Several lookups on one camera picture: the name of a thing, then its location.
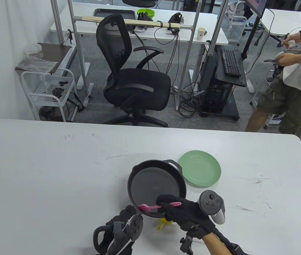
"pink brush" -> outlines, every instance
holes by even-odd
[[[172,203],[170,203],[170,205],[172,205],[172,206],[180,206],[181,202],[172,202]],[[148,206],[146,204],[142,204],[142,205],[139,205],[138,208],[141,211],[145,212],[145,213],[146,212],[149,213],[151,210],[161,208],[161,206],[160,205]]]

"olive shorts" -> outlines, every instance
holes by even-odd
[[[283,72],[260,96],[257,109],[269,114],[285,113],[279,132],[301,136],[301,91],[283,83]]]

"green bowl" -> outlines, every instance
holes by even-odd
[[[140,12],[147,12],[149,18],[153,18],[155,16],[155,12],[152,9],[138,9],[137,14]]]
[[[221,167],[218,161],[207,152],[189,151],[179,160],[183,177],[201,187],[214,185],[221,176]]]

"black keyboard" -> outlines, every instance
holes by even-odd
[[[241,76],[238,60],[234,50],[221,50],[221,57],[224,61],[224,69],[226,75]]]

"black tray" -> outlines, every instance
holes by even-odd
[[[116,13],[121,14],[124,19],[136,19],[135,12],[131,10],[95,9],[94,16],[105,18]]]

